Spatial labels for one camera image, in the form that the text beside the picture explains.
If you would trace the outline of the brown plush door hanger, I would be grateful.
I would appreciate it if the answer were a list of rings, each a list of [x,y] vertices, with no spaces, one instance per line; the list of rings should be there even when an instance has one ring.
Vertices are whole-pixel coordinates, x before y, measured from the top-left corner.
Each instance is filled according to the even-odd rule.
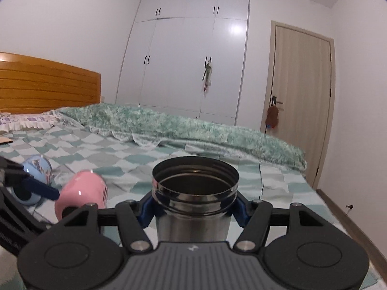
[[[267,128],[275,128],[278,125],[279,109],[272,105],[268,108],[265,125]]]

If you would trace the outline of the stainless steel cup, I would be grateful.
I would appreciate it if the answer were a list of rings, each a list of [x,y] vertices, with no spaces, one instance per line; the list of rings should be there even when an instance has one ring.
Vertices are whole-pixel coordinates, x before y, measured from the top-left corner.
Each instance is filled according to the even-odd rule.
[[[164,160],[152,170],[160,242],[220,242],[227,238],[239,173],[202,156]]]

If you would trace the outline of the floral ruffled pillow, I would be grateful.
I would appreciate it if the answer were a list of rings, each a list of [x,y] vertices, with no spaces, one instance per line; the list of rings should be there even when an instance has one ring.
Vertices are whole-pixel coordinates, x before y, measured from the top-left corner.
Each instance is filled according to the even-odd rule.
[[[50,113],[12,114],[1,113],[1,132],[13,132],[29,129],[49,129],[60,122],[57,116]]]

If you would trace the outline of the green floral quilt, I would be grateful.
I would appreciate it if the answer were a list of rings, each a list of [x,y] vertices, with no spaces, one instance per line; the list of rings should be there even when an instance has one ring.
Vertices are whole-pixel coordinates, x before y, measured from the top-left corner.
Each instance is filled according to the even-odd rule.
[[[255,158],[304,174],[304,151],[275,137],[241,126],[210,123],[142,107],[97,103],[50,111],[59,121],[101,136],[135,141],[143,147],[179,142],[226,156]]]

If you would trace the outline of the checkered green bed sheet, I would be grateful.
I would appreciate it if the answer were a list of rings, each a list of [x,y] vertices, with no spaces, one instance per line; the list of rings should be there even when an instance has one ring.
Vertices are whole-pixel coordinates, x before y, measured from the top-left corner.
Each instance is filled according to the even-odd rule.
[[[239,191],[247,199],[260,198],[276,208],[303,203],[335,226],[338,219],[304,179],[306,163],[301,150],[264,139],[261,157],[237,149],[203,143],[141,136],[102,135],[86,128],[57,125],[46,130],[19,130],[6,134],[11,143],[1,155],[15,162],[44,156],[53,169],[52,185],[61,188],[83,170],[99,174],[108,187],[108,207],[134,199],[151,190],[151,172],[158,163],[177,156],[205,156],[229,163],[239,173]]]

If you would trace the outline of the pink insulated cup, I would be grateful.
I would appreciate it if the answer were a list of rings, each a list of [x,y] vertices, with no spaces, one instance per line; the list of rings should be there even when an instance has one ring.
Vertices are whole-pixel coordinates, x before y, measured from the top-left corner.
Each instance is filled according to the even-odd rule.
[[[96,203],[98,208],[106,207],[108,187],[101,176],[92,170],[77,172],[63,187],[54,204],[56,218],[61,221],[76,208],[87,203]]]

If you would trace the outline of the white built-in wardrobe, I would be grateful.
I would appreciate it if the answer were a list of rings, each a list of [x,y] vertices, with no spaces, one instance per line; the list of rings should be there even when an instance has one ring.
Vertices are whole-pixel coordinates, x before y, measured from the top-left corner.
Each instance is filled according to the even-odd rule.
[[[236,123],[250,0],[141,0],[115,101],[212,123]],[[203,94],[203,74],[213,72]]]

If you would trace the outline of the wooden headboard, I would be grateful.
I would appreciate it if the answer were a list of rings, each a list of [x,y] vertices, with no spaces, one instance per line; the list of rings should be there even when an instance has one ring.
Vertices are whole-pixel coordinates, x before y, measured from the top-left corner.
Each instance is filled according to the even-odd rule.
[[[97,72],[31,56],[1,53],[1,112],[42,113],[101,101]]]

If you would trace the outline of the beige wooden door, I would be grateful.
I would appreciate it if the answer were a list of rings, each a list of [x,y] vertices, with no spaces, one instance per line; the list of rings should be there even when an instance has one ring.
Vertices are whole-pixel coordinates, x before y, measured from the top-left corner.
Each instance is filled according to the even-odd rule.
[[[327,154],[335,104],[335,44],[332,38],[280,22],[271,23],[264,109],[272,96],[283,102],[278,125],[265,134],[302,149],[305,178],[316,189]]]

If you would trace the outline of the green hanging wardrobe ornament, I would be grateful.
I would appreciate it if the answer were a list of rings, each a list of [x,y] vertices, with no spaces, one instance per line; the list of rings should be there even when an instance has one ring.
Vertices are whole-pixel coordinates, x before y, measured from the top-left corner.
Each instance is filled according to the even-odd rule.
[[[209,60],[205,65],[205,71],[203,74],[203,94],[206,95],[208,93],[209,87],[211,86],[211,75],[213,72],[213,65],[211,60]]]

